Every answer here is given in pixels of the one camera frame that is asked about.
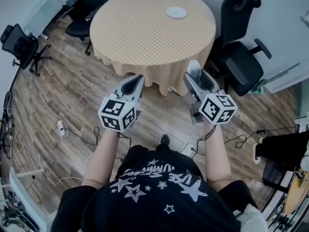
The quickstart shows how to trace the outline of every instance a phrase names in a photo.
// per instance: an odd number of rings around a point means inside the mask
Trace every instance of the shoe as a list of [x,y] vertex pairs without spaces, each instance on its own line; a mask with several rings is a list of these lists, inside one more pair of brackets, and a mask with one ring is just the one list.
[[160,144],[169,145],[169,136],[164,134],[160,139]]
[[253,145],[253,161],[255,164],[259,164],[261,162],[261,157],[256,155],[255,149],[258,144]]

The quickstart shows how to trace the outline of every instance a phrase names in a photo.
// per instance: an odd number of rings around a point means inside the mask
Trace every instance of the chair armrest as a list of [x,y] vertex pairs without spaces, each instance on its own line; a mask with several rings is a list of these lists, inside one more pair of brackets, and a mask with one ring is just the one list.
[[62,15],[61,15],[61,19],[65,18],[67,16],[68,13],[70,13],[72,10],[74,10],[75,7],[71,7],[68,10],[66,10]]
[[95,16],[95,14],[98,12],[98,10],[101,8],[101,5],[97,7],[93,12],[91,12],[87,17],[86,21],[92,20],[92,18]]
[[254,41],[257,44],[257,46],[255,48],[251,49],[250,53],[253,55],[257,52],[263,51],[265,53],[266,57],[268,57],[268,59],[271,59],[272,55],[271,55],[270,51],[267,49],[267,47],[259,39],[255,39]]
[[84,0],[67,0],[63,5],[62,7],[63,8],[71,8],[71,7],[74,7],[76,6],[77,4],[83,2]]

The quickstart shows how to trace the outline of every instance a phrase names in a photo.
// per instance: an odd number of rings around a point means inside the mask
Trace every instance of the round table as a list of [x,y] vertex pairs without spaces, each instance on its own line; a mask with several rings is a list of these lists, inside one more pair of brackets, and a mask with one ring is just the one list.
[[[187,16],[171,18],[169,7]],[[203,67],[215,37],[215,19],[202,0],[109,0],[93,18],[90,38],[97,58],[118,75],[142,74],[145,85],[159,84],[185,95],[183,74],[189,61]]]

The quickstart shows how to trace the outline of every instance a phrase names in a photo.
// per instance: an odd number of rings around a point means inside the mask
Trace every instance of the white star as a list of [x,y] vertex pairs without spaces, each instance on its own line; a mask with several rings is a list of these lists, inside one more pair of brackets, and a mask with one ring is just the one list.
[[149,162],[148,162],[148,165],[147,165],[147,166],[149,166],[149,165],[155,165],[155,163],[156,163],[157,161],[158,161],[158,160],[153,159],[152,161],[149,161]]
[[166,205],[166,208],[164,209],[168,214],[171,212],[174,212],[174,206],[173,205]]
[[201,180],[196,181],[191,187],[187,187],[182,183],[178,183],[178,185],[183,188],[183,191],[181,191],[181,193],[189,194],[194,202],[197,201],[199,196],[203,196],[203,197],[208,196],[206,193],[198,190],[199,186],[201,185]]
[[163,190],[163,188],[167,187],[167,184],[165,181],[164,182],[160,181],[160,184],[158,185],[158,187],[161,188],[161,190]]
[[118,187],[118,192],[121,191],[121,189],[125,186],[125,185],[130,185],[131,182],[128,182],[129,179],[126,179],[126,180],[122,180],[122,179],[118,179],[118,182],[111,185],[110,187],[113,188],[113,187]]
[[142,192],[140,190],[140,185],[137,185],[136,187],[132,188],[132,187],[126,187],[126,189],[129,191],[126,195],[125,198],[127,197],[132,197],[132,199],[137,203],[137,201],[139,200],[139,196],[141,195],[146,195],[146,193]]

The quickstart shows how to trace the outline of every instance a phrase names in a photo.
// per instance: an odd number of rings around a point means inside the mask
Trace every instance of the forearm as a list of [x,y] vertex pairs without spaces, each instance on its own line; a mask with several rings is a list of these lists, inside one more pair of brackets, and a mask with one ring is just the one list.
[[106,129],[88,164],[82,186],[99,189],[109,183],[118,142],[118,132]]
[[[205,122],[205,134],[213,125]],[[231,183],[231,166],[226,153],[222,130],[217,125],[216,130],[205,141],[206,178],[209,184],[217,191]]]

